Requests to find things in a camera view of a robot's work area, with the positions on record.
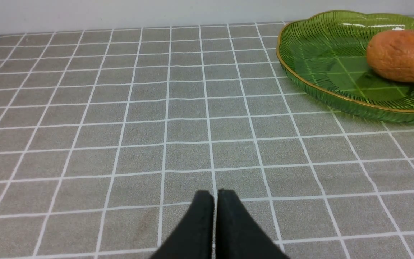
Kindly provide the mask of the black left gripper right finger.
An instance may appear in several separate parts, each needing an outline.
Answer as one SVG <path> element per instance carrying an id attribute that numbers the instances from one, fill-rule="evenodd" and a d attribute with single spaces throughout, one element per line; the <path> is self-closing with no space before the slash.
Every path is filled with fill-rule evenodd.
<path id="1" fill-rule="evenodd" d="M 234 190 L 217 194 L 217 259 L 288 259 L 248 213 Z"/>

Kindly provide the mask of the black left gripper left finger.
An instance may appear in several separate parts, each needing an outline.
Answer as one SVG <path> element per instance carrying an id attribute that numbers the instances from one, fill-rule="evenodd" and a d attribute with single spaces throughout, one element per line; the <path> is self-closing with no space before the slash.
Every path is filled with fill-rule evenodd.
<path id="1" fill-rule="evenodd" d="M 171 234 L 152 259 L 210 259 L 212 257 L 214 198 L 199 190 Z"/>

